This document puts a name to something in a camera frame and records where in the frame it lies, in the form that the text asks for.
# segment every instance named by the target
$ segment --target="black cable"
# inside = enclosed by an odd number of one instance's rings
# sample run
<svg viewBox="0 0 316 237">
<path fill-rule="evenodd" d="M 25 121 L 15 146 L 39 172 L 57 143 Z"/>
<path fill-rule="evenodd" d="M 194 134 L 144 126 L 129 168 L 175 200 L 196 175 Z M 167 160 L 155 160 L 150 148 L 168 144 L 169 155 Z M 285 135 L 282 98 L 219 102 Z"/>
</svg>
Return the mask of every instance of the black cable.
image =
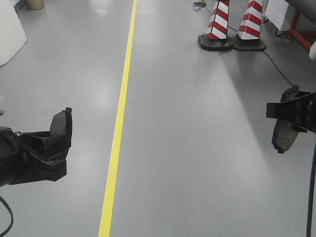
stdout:
<svg viewBox="0 0 316 237">
<path fill-rule="evenodd" d="M 231 28 L 233 31 L 238 32 L 238 30 L 234 29 L 233 27 L 228 26 L 228 28 Z"/>
<path fill-rule="evenodd" d="M 209 12 L 209 14 L 212 15 L 212 12 L 207 7 L 201 7 L 201 8 L 205 8 Z"/>
<path fill-rule="evenodd" d="M 280 69 L 277 67 L 276 63 L 273 61 L 273 59 L 265 52 L 263 51 L 264 54 L 266 54 L 266 56 L 270 59 L 270 61 L 274 64 L 274 66 L 276 67 L 276 69 L 278 70 L 278 72 L 282 75 L 282 77 L 291 84 L 291 86 L 293 86 L 293 84 L 285 77 L 285 75 L 280 71 Z"/>
<path fill-rule="evenodd" d="M 193 5 L 194 6 L 199 6 L 200 8 L 202 8 L 202 7 L 206 7 L 206 3 L 203 3 L 203 2 L 193 2 Z"/>
<path fill-rule="evenodd" d="M 0 237 L 4 237 L 11 230 L 11 228 L 13 226 L 13 213 L 12 213 L 12 210 L 11 210 L 9 204 L 1 196 L 0 196 L 0 202 L 3 203 L 3 205 L 8 210 L 8 212 L 10 213 L 10 216 L 11 216 L 11 223 L 10 223 L 9 227 L 6 228 L 6 230 L 0 234 Z"/>
<path fill-rule="evenodd" d="M 307 226 L 306 237 L 311 237 L 312 229 L 312 216 L 313 216 L 313 201 L 314 201 L 314 187 L 315 187 L 315 172 L 316 172 L 316 145 L 313 155 L 311 180 L 310 180 L 310 193 L 308 197 L 308 212 L 307 212 Z"/>
</svg>

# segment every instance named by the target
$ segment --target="red and white striped cone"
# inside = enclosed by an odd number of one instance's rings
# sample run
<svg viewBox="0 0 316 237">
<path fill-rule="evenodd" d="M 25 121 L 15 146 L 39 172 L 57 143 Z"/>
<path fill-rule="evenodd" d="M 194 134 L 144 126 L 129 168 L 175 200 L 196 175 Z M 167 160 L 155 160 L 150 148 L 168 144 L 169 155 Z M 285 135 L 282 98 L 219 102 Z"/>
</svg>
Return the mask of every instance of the red and white striped cone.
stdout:
<svg viewBox="0 0 316 237">
<path fill-rule="evenodd" d="M 260 39 L 262 0 L 250 0 L 237 35 L 232 37 L 234 49 L 263 51 L 266 46 Z"/>
<path fill-rule="evenodd" d="M 215 0 L 211 19 L 206 34 L 198 37 L 202 49 L 208 51 L 224 51 L 233 47 L 227 36 L 229 0 Z"/>
</svg>

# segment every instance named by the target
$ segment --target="black rubber base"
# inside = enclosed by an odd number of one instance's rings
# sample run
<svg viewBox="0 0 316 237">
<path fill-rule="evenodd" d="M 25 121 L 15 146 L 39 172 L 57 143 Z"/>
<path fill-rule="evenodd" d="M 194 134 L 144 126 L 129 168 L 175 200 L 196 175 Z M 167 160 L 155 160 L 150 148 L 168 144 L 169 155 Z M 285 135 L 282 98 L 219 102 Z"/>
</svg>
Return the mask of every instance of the black rubber base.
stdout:
<svg viewBox="0 0 316 237">
<path fill-rule="evenodd" d="M 198 36 L 198 44 L 207 51 L 228 51 L 233 48 L 230 37 L 227 39 L 209 39 L 206 34 Z"/>
<path fill-rule="evenodd" d="M 242 40 L 237 35 L 232 36 L 232 41 L 234 43 L 234 49 L 239 51 L 264 51 L 266 49 L 266 45 L 261 41 L 261 39 L 255 40 L 254 43 L 252 39 Z"/>
</svg>

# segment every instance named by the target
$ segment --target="red metal stand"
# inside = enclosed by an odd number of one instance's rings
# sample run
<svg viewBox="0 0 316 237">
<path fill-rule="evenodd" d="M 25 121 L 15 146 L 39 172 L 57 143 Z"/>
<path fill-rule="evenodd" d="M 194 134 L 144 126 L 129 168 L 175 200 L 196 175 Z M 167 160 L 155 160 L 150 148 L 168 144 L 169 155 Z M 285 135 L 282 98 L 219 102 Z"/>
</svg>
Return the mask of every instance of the red metal stand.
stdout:
<svg viewBox="0 0 316 237">
<path fill-rule="evenodd" d="M 300 17 L 300 12 L 298 10 L 295 11 L 292 25 L 290 28 L 290 31 L 288 33 L 288 37 L 291 38 L 294 36 L 308 51 L 311 49 L 311 43 L 309 43 L 304 37 L 316 37 L 315 31 L 297 31 L 296 25 L 298 22 L 298 19 Z"/>
</svg>

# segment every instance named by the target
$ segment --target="yellow floor line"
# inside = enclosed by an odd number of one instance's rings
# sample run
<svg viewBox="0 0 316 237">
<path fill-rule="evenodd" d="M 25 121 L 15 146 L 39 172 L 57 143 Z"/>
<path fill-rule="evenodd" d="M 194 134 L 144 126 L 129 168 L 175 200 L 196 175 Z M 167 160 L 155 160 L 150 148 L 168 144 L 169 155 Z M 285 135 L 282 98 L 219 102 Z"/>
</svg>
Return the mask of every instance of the yellow floor line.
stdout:
<svg viewBox="0 0 316 237">
<path fill-rule="evenodd" d="M 126 57 L 125 57 L 125 63 L 124 63 L 122 85 L 121 85 L 119 101 L 118 101 L 117 120 L 115 123 L 108 178 L 107 178 L 107 184 L 105 187 L 105 195 L 104 195 L 104 202 L 103 202 L 103 208 L 102 208 L 99 237 L 109 237 L 110 231 L 111 231 L 111 225 L 112 225 L 112 214 L 113 214 L 115 189 L 116 189 L 116 182 L 117 182 L 117 175 L 118 175 L 119 151 L 120 151 L 120 142 L 122 138 L 122 129 L 123 129 L 123 122 L 124 122 L 124 112 L 125 112 L 128 76 L 129 76 L 130 61 L 131 61 L 132 46 L 133 46 L 136 8 L 137 8 L 137 0 L 134 0 L 132 16 L 130 20 L 128 40 L 127 40 L 127 51 L 126 51 Z"/>
</svg>

